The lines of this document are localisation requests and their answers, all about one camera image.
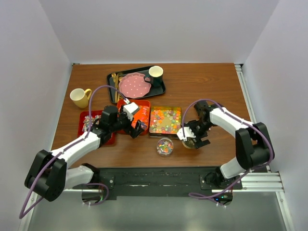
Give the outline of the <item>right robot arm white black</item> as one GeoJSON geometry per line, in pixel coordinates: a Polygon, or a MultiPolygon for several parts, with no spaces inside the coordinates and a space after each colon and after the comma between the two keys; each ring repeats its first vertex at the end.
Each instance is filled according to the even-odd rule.
{"type": "Polygon", "coordinates": [[[208,132],[212,127],[221,127],[235,138],[235,157],[204,176],[208,185],[226,189],[241,173],[269,164],[275,157],[265,124],[253,123],[231,113],[213,100],[198,100],[191,104],[198,119],[182,122],[177,136],[184,144],[191,143],[194,149],[208,145],[208,132]]]}

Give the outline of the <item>orange tin of lollipops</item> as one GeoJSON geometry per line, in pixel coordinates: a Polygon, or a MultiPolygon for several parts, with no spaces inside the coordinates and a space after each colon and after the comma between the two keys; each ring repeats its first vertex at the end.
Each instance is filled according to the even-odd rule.
{"type": "Polygon", "coordinates": [[[139,107],[139,111],[134,115],[132,121],[132,127],[136,127],[136,123],[140,120],[143,123],[144,131],[140,135],[145,135],[148,132],[149,118],[150,118],[150,102],[146,100],[130,100],[132,103],[136,103],[139,107]]]}

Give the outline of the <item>clear plastic jar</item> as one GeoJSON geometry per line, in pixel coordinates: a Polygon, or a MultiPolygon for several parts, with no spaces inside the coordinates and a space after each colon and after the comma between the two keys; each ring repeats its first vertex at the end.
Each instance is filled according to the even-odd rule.
{"type": "Polygon", "coordinates": [[[163,137],[158,141],[156,149],[159,155],[170,156],[174,149],[173,141],[167,137],[163,137]]]}

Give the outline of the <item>gold jar lid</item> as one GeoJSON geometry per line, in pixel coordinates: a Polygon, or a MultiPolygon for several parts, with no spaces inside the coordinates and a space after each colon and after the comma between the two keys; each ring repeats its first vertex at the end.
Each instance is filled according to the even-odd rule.
{"type": "Polygon", "coordinates": [[[194,140],[191,138],[188,138],[186,141],[183,141],[182,144],[187,149],[195,149],[194,140]]]}

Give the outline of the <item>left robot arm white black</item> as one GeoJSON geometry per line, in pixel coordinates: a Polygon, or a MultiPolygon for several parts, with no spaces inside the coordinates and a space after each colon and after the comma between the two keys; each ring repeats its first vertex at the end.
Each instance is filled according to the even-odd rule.
{"type": "Polygon", "coordinates": [[[106,144],[112,134],[125,131],[131,138],[144,132],[140,120],[132,126],[134,115],[139,111],[136,103],[128,103],[121,108],[106,106],[100,118],[90,120],[86,132],[69,144],[52,150],[39,151],[25,179],[25,186],[49,202],[57,199],[65,189],[85,185],[96,188],[101,182],[100,171],[90,164],[71,166],[80,158],[106,144]]]}

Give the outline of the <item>gold tin of gummies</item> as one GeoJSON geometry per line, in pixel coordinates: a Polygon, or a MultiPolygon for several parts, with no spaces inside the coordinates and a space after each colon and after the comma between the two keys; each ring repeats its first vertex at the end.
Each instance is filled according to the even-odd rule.
{"type": "Polygon", "coordinates": [[[177,138],[181,128],[181,107],[152,106],[149,135],[152,137],[177,138]]]}

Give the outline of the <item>red tin of candies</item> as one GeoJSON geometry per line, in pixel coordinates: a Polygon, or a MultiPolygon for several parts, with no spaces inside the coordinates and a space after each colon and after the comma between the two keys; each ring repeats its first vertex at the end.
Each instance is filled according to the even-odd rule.
{"type": "MultiPolygon", "coordinates": [[[[92,123],[101,117],[102,110],[98,111],[92,111],[91,112],[91,120],[92,123]]],[[[77,137],[80,137],[84,132],[87,132],[89,128],[89,112],[88,111],[83,111],[80,113],[79,116],[79,123],[78,123],[78,130],[77,130],[77,137]]],[[[105,145],[113,145],[116,142],[116,135],[112,134],[110,140],[105,144],[105,145]]]]}

